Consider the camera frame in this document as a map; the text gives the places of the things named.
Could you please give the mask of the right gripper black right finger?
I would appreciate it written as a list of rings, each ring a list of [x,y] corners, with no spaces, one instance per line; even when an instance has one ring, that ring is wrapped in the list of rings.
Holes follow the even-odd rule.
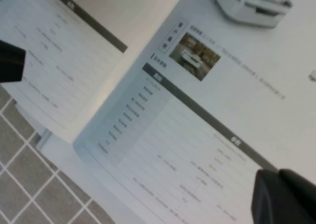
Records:
[[[281,169],[279,176],[309,215],[316,214],[316,185],[290,169]]]

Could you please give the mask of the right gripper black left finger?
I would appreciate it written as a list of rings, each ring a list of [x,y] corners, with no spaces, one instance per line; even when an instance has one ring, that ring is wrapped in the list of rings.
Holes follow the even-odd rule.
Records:
[[[252,196],[251,213],[255,224],[314,224],[296,200],[279,171],[258,170]]]

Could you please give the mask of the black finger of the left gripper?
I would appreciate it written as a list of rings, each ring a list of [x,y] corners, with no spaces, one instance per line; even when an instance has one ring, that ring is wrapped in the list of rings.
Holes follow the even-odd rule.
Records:
[[[0,41],[0,57],[2,59],[25,59],[26,51],[4,41]]]
[[[22,81],[25,55],[22,56],[0,56],[0,82],[13,83]]]

